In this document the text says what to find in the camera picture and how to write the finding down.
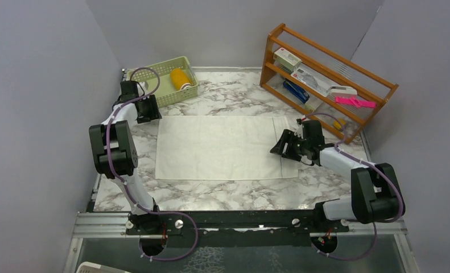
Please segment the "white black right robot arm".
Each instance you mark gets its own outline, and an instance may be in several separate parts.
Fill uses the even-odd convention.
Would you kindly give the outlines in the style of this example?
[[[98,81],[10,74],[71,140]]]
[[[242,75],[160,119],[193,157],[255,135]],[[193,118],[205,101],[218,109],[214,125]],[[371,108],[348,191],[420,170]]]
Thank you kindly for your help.
[[[369,224],[394,222],[404,215],[405,203],[392,165],[361,160],[326,143],[317,120],[300,119],[298,125],[298,132],[283,130],[270,153],[297,162],[307,158],[311,166],[332,170],[350,182],[350,197],[315,205],[312,225],[316,230],[326,231],[338,220]]]

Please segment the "white towel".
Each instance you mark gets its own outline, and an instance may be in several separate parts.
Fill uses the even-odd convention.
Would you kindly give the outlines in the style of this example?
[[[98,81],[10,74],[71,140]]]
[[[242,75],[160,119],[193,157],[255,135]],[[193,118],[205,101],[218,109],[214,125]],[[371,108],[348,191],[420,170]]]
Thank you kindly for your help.
[[[298,176],[298,163],[273,155],[286,117],[165,116],[155,177],[162,180],[266,180]]]

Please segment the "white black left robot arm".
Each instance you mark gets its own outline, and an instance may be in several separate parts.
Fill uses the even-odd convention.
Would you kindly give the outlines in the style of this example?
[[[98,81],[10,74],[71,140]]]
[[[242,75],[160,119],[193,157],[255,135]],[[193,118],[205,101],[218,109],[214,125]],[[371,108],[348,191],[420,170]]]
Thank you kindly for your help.
[[[163,227],[162,218],[138,173],[139,156],[130,128],[134,123],[159,120],[162,115],[155,96],[146,94],[139,82],[126,80],[120,87],[109,117],[89,128],[94,166],[118,185],[130,204],[127,230],[153,234]]]

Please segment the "yellow brown bear towel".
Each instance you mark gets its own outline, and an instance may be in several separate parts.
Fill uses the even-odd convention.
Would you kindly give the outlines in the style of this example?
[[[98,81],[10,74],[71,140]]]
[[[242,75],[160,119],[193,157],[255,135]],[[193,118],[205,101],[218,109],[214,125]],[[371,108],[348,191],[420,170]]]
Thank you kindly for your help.
[[[180,68],[175,68],[170,72],[170,80],[176,90],[183,90],[192,86],[191,80]]]

